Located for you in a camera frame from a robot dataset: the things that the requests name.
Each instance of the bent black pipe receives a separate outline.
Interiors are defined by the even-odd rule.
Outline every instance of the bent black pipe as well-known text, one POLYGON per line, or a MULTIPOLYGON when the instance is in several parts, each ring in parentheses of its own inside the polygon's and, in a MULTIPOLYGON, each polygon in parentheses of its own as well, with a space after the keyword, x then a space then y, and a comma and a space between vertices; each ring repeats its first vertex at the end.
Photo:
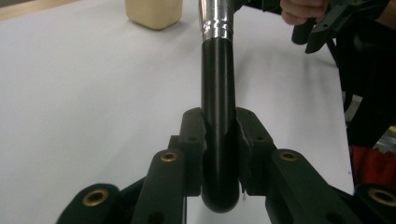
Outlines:
POLYGON ((239 199, 233 43, 210 38, 202 45, 202 113, 207 130, 203 200, 214 212, 233 209, 239 199))

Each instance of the white table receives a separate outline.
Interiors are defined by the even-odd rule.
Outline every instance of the white table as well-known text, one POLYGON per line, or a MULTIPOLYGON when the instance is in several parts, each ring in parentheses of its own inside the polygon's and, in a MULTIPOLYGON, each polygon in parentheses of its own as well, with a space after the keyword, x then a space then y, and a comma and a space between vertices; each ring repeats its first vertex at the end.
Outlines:
MULTIPOLYGON (((95 183, 124 189, 200 106, 198 2, 150 31, 122 0, 86 0, 0 22, 0 223, 54 223, 95 183)), ((303 153, 329 184, 353 192, 337 68, 305 55, 279 16, 234 17, 236 103, 279 148, 303 153)), ((269 223, 264 198, 218 215, 189 199, 188 223, 269 223)))

